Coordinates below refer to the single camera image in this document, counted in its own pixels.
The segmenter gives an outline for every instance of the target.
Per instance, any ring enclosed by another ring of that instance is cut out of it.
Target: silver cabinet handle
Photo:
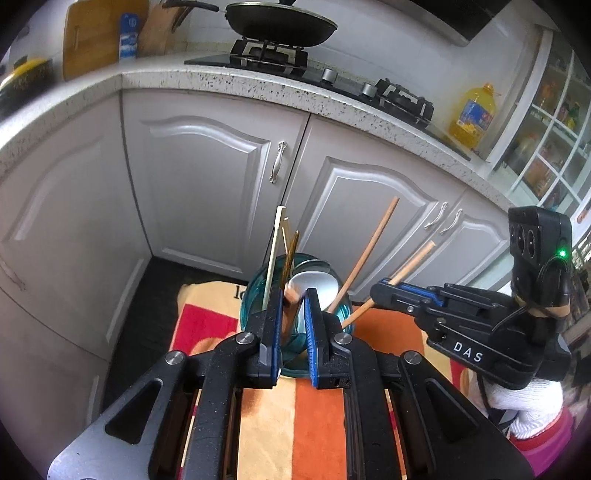
[[[452,228],[454,228],[457,223],[460,221],[460,215],[462,214],[462,209],[460,208],[457,212],[456,212],[456,217],[453,219],[452,224],[447,227],[444,228],[443,230],[441,230],[441,232],[439,232],[439,235],[443,235],[445,232],[448,232],[449,230],[451,230]]]
[[[441,208],[439,209],[439,213],[437,214],[437,217],[435,218],[435,220],[426,224],[424,229],[427,230],[430,226],[435,225],[439,220],[441,220],[441,217],[443,216],[443,212],[445,212],[446,208],[447,208],[447,202],[443,202],[441,204]]]
[[[6,276],[8,278],[10,278],[10,280],[16,284],[16,286],[19,288],[19,290],[25,290],[25,284],[24,282],[18,278],[16,272],[10,268],[6,262],[4,261],[4,259],[2,257],[0,257],[0,268],[3,270],[3,272],[6,274]]]
[[[283,152],[287,148],[287,142],[280,141],[277,145],[277,158],[275,159],[275,163],[273,164],[273,169],[271,170],[271,176],[269,177],[269,181],[271,183],[275,183],[277,181],[277,176],[279,175],[279,169],[281,168],[281,160],[283,160]]]

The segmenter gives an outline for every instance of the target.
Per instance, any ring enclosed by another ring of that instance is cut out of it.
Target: gloved hand
[[[534,378],[522,390],[509,390],[483,379],[488,403],[499,410],[518,410],[511,424],[511,433],[518,440],[538,435],[560,417],[563,394],[560,382]],[[468,397],[487,417],[486,408],[480,395],[476,374],[470,378]]]

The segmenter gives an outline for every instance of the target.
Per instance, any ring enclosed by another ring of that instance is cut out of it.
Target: speckled countertop
[[[0,181],[29,149],[69,118],[126,89],[183,89],[277,103],[329,118],[397,145],[445,170],[507,211],[512,203],[469,162],[428,134],[362,102],[265,73],[184,65],[187,54],[117,64],[58,84],[0,122]]]

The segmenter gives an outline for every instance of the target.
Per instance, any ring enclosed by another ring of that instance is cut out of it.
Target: yellow oil bottle
[[[468,90],[454,111],[449,132],[470,149],[476,148],[495,116],[494,93],[491,83]]]

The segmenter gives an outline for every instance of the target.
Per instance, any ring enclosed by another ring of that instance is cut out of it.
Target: pan handle
[[[204,10],[210,10],[212,12],[220,11],[220,8],[217,5],[197,2],[195,0],[166,0],[164,5],[162,5],[162,8],[172,7],[203,8]]]

